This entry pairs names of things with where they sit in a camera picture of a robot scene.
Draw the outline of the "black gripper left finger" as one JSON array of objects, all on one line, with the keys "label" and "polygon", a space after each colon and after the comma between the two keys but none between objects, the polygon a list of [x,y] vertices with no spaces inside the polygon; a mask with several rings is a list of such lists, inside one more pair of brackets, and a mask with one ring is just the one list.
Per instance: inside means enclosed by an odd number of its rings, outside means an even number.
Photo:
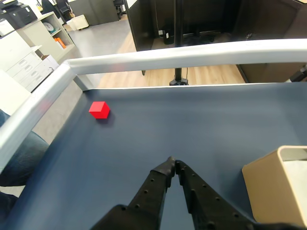
[{"label": "black gripper left finger", "polygon": [[160,229],[167,189],[175,175],[175,159],[150,170],[149,175],[129,205],[116,205],[94,226],[93,230]]}]

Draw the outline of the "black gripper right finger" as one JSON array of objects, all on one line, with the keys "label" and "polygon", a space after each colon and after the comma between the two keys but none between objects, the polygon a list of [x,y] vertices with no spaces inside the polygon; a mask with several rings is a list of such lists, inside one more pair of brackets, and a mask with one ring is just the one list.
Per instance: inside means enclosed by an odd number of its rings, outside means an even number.
[{"label": "black gripper right finger", "polygon": [[223,199],[183,161],[176,160],[188,212],[196,230],[303,230],[296,224],[254,222]]}]

